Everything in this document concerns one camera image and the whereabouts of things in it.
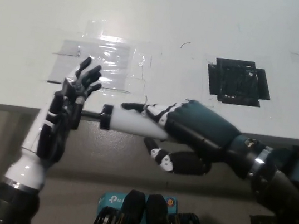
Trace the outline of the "black teal right robot hand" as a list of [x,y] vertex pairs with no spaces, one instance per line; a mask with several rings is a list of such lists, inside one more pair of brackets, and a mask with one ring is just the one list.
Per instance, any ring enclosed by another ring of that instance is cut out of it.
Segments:
[[229,165],[241,179],[261,179],[266,146],[248,138],[230,122],[196,100],[170,106],[123,103],[125,110],[135,110],[153,120],[175,141],[187,145],[191,152],[168,152],[153,139],[145,138],[149,155],[169,173],[205,175],[213,163]]

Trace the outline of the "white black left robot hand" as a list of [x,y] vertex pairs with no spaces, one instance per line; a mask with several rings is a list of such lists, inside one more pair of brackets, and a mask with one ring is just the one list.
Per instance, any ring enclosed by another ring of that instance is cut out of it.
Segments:
[[59,162],[71,130],[81,120],[84,104],[91,93],[101,88],[101,66],[89,68],[87,57],[63,80],[39,111],[21,146],[21,157],[4,175],[4,183],[25,192],[42,190],[49,168]]

